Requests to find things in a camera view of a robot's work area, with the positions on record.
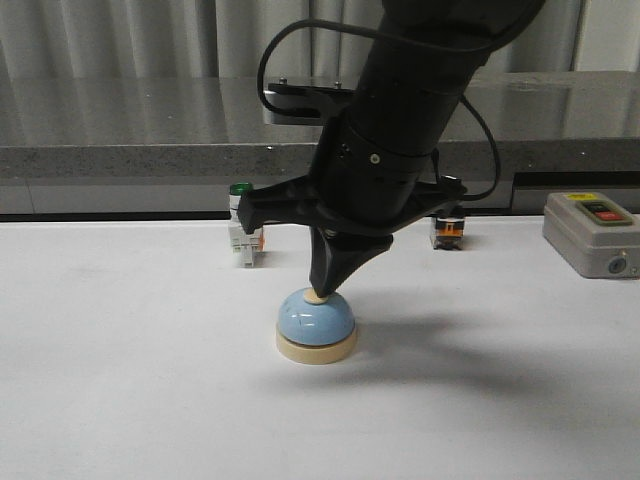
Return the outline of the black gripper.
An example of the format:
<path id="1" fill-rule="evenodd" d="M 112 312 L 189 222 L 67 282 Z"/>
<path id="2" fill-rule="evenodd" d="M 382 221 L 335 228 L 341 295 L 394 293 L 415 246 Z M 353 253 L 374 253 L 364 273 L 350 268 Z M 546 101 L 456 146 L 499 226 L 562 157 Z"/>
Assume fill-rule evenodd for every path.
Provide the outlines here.
<path id="1" fill-rule="evenodd" d="M 343 113 L 325 125 L 307 174 L 243 193 L 237 216 L 247 233 L 269 222 L 314 226 L 309 280 L 318 297 L 328 297 L 390 249 L 393 236 L 386 234 L 465 195 L 453 177 L 421 182 L 428 161 L 374 145 Z M 320 228 L 338 233 L 328 236 Z"/>

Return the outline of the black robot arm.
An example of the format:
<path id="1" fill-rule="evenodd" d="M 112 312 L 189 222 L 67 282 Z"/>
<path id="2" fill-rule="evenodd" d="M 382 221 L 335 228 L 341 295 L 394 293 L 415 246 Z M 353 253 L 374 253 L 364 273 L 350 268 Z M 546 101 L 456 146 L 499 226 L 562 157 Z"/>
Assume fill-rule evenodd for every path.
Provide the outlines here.
<path id="1" fill-rule="evenodd" d="M 387 1 L 375 29 L 331 21 L 307 26 L 372 40 L 354 90 L 278 85 L 277 115 L 319 120 L 309 172 L 244 193 L 238 217 L 252 232 L 270 222 L 311 231 L 310 282 L 331 295 L 387 251 L 396 231 L 465 198 L 458 179 L 421 181 L 474 73 L 541 10 L 538 1 Z"/>

